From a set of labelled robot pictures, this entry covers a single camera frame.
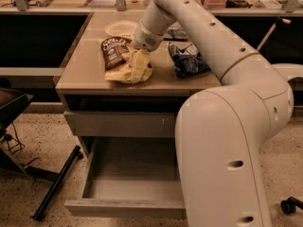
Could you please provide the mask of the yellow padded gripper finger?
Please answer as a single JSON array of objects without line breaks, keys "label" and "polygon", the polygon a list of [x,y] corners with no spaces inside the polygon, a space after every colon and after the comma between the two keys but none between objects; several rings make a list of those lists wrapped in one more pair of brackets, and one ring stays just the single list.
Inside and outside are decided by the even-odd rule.
[{"label": "yellow padded gripper finger", "polygon": [[151,56],[147,50],[140,49],[134,53],[131,83],[144,82],[151,76],[150,59]]}]

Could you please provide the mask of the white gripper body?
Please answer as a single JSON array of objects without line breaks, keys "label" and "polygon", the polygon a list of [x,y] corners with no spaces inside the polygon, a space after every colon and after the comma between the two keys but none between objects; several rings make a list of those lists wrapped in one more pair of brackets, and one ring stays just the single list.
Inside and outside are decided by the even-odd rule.
[{"label": "white gripper body", "polygon": [[133,44],[135,48],[156,50],[163,41],[163,27],[157,23],[148,24],[141,20],[134,32]]}]

